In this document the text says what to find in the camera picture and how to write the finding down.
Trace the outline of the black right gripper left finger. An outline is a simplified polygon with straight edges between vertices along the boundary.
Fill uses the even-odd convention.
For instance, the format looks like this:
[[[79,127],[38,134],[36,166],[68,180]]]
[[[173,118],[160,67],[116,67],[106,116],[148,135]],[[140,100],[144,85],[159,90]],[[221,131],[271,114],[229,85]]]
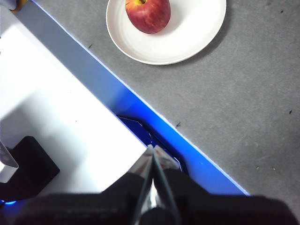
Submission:
[[[131,225],[149,195],[154,148],[100,194],[52,194],[26,203],[16,225]]]

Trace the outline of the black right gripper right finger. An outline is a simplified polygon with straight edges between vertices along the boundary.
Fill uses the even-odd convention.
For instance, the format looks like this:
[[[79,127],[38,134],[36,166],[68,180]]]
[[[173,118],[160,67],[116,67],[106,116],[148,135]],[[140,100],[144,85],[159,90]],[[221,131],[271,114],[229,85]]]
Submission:
[[[211,194],[180,170],[158,145],[154,158],[184,225],[294,225],[282,201],[264,196]]]

